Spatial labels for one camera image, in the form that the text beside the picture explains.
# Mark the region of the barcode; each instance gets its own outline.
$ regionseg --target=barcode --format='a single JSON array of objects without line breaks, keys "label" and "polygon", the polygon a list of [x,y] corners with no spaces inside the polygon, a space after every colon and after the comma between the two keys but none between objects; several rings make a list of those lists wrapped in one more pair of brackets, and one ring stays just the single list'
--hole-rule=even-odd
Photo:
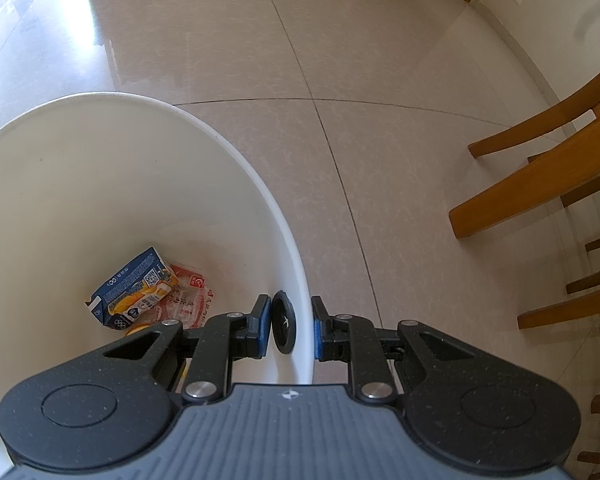
[{"label": "barcode", "polygon": [[155,269],[151,269],[144,277],[144,282],[146,283],[146,286],[154,286],[159,281],[160,278],[158,278],[158,274],[155,272]]}]

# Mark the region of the white bin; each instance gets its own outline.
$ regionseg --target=white bin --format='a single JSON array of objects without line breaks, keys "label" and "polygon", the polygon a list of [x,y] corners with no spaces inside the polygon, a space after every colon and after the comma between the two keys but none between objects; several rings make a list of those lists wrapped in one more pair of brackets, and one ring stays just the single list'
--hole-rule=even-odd
[{"label": "white bin", "polygon": [[[121,335],[84,304],[155,246],[201,269],[209,316],[283,289],[293,352],[235,364],[234,381],[310,383],[313,321],[298,248],[249,163],[197,118],[129,94],[81,94],[0,130],[0,399],[14,384]],[[0,475],[10,466],[0,441]]]}]

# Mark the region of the tile floor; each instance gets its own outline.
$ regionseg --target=tile floor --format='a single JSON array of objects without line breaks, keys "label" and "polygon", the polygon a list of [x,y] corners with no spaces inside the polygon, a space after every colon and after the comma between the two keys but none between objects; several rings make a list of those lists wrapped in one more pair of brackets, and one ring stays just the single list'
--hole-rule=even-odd
[{"label": "tile floor", "polygon": [[[546,108],[460,0],[0,0],[0,127],[67,94],[148,95],[206,121],[280,203],[313,294],[392,328],[417,318],[557,380],[600,449],[600,316],[520,332],[516,315],[600,269],[600,206],[554,201],[458,241],[450,208],[555,146],[473,160],[469,142]],[[317,367],[337,381],[340,365]],[[568,469],[592,466],[573,456]]]}]

